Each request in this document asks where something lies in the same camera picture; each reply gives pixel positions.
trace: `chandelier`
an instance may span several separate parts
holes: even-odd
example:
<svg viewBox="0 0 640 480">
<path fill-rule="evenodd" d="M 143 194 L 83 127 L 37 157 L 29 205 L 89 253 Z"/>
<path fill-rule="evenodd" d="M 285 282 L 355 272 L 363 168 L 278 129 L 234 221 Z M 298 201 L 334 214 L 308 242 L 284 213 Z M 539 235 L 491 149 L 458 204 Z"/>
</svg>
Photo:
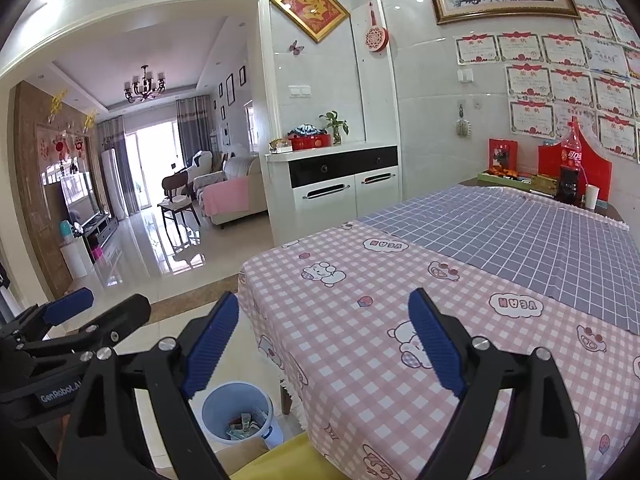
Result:
<svg viewBox="0 0 640 480">
<path fill-rule="evenodd" d="M 154 79 L 154 73 L 147 70 L 149 65 L 140 67 L 143 70 L 142 85 L 140 76 L 135 75 L 131 82 L 124 83 L 124 96 L 130 103 L 142 102 L 147 99 L 155 99 L 164 92 L 164 72 L 158 72 L 158 81 Z"/>
</svg>

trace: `trash can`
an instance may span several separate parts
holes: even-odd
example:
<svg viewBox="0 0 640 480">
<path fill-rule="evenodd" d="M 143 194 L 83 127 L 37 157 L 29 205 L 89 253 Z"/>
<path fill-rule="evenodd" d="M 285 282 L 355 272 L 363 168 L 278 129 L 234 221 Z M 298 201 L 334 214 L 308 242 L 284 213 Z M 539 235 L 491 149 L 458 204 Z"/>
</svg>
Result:
<svg viewBox="0 0 640 480">
<path fill-rule="evenodd" d="M 236 444 L 243 440 L 231 440 L 226 434 L 229 424 L 241 413 L 252 413 L 257 408 L 267 414 L 267 420 L 251 438 L 263 438 L 269 449 L 284 441 L 282 430 L 273 419 L 273 403 L 270 397 L 254 384 L 231 381 L 220 384 L 202 405 L 202 421 L 213 439 L 221 444 Z"/>
</svg>

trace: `white cup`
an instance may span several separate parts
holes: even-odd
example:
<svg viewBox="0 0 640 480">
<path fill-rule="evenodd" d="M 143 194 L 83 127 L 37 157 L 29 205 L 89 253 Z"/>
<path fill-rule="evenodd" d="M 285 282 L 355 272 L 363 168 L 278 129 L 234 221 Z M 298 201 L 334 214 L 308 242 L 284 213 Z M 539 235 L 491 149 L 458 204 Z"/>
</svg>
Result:
<svg viewBox="0 0 640 480">
<path fill-rule="evenodd" d="M 596 201 L 598 200 L 598 193 L 600 192 L 599 187 L 592 186 L 591 184 L 587 184 L 587 189 L 584 192 L 584 206 L 589 211 L 593 211 L 596 209 Z"/>
</svg>

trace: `gold frame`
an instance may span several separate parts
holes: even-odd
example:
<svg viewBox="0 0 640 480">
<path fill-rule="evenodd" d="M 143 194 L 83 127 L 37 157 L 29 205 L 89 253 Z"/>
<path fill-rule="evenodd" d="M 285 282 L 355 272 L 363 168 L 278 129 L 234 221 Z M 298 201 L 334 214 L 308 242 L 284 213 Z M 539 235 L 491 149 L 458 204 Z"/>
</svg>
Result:
<svg viewBox="0 0 640 480">
<path fill-rule="evenodd" d="M 565 18 L 573 18 L 574 20 L 580 20 L 580 13 L 578 12 L 577 7 L 575 6 L 574 0 L 566 0 L 568 9 L 553 9 L 546 7 L 513 7 L 513 8 L 501 8 L 501 9 L 490 9 L 490 10 L 470 10 L 469 12 L 464 12 L 461 14 L 449 15 L 446 16 L 444 14 L 444 3 L 443 0 L 431 0 L 433 3 L 433 10 L 436 14 L 436 23 L 437 25 L 442 25 L 443 23 L 452 23 L 452 22 L 461 22 L 463 20 L 474 20 L 476 18 L 486 18 L 493 16 L 517 16 L 517 15 L 536 15 L 536 16 L 555 16 L 555 17 L 565 17 Z"/>
<path fill-rule="evenodd" d="M 338 0 L 330 0 L 331 3 L 340 10 L 342 14 L 340 18 L 336 18 L 331 25 L 325 27 L 319 34 L 316 34 L 311 28 L 303 22 L 295 13 L 291 12 L 290 9 L 284 6 L 282 3 L 283 0 L 271 0 L 271 3 L 278 7 L 292 22 L 294 22 L 298 27 L 300 27 L 308 37 L 314 40 L 316 43 L 320 43 L 324 38 L 326 38 L 331 32 L 334 31 L 335 27 L 340 25 L 344 20 L 350 18 L 351 15 L 347 9 L 345 9 Z"/>
</svg>

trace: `black picture frame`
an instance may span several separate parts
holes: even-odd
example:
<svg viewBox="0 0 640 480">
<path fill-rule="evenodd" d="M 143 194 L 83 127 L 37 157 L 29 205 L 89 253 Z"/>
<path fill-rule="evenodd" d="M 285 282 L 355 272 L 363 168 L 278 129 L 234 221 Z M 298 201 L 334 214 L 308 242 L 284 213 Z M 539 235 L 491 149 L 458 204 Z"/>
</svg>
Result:
<svg viewBox="0 0 640 480">
<path fill-rule="evenodd" d="M 236 102 L 236 88 L 234 87 L 234 75 L 231 74 L 226 78 L 226 103 L 231 106 Z"/>
</svg>

